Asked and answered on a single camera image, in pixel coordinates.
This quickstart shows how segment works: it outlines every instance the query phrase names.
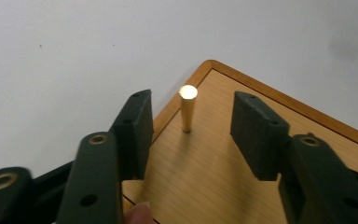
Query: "wood grain surface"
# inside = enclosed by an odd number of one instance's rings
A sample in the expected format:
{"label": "wood grain surface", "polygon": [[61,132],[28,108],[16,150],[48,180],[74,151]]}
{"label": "wood grain surface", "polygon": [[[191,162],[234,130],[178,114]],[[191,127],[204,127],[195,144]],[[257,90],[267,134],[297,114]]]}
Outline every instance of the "wood grain surface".
{"label": "wood grain surface", "polygon": [[229,134],[234,91],[260,97],[289,122],[291,135],[315,134],[358,171],[358,131],[351,127],[216,61],[186,84],[199,89],[193,131],[182,132],[175,95],[155,119],[145,181],[123,183],[131,201],[151,202],[157,222],[286,223],[278,182],[254,178]]}

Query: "cylindrical peg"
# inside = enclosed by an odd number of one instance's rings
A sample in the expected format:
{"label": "cylindrical peg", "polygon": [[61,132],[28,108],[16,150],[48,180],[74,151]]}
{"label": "cylindrical peg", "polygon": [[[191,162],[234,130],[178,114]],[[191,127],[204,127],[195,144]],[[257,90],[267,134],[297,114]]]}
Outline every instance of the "cylindrical peg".
{"label": "cylindrical peg", "polygon": [[197,89],[190,85],[185,85],[179,90],[179,95],[182,98],[182,131],[184,133],[191,132],[191,123],[197,94]]}

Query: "wooden board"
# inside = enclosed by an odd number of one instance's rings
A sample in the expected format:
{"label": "wooden board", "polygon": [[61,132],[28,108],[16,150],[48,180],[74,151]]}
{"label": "wooden board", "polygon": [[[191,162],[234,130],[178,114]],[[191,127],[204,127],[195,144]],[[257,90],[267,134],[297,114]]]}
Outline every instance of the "wooden board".
{"label": "wooden board", "polygon": [[286,223],[278,182],[252,175],[229,134],[234,91],[260,97],[291,125],[314,133],[358,171],[358,131],[217,61],[186,84],[199,89],[193,131],[181,130],[176,94],[155,119],[145,181],[123,183],[132,202],[151,202],[159,223]]}

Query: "brass screw insert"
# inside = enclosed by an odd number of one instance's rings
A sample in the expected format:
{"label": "brass screw insert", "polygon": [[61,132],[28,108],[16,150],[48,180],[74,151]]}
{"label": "brass screw insert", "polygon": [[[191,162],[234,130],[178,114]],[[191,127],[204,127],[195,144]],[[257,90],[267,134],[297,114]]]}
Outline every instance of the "brass screw insert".
{"label": "brass screw insert", "polygon": [[306,136],[300,138],[301,142],[309,147],[318,147],[321,145],[321,142],[316,138]]}
{"label": "brass screw insert", "polygon": [[106,142],[106,140],[107,140],[106,135],[97,134],[97,135],[91,137],[91,139],[89,140],[89,143],[93,144],[93,145],[99,145],[99,144]]}
{"label": "brass screw insert", "polygon": [[17,180],[16,173],[4,173],[0,175],[0,189],[4,189],[12,185]]}

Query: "human hand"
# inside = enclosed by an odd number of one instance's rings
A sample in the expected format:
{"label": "human hand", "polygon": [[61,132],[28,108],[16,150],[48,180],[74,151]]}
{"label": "human hand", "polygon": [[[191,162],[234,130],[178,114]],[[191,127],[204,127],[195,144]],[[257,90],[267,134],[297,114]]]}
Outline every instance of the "human hand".
{"label": "human hand", "polygon": [[153,224],[150,203],[138,203],[124,213],[124,220],[126,224]]}

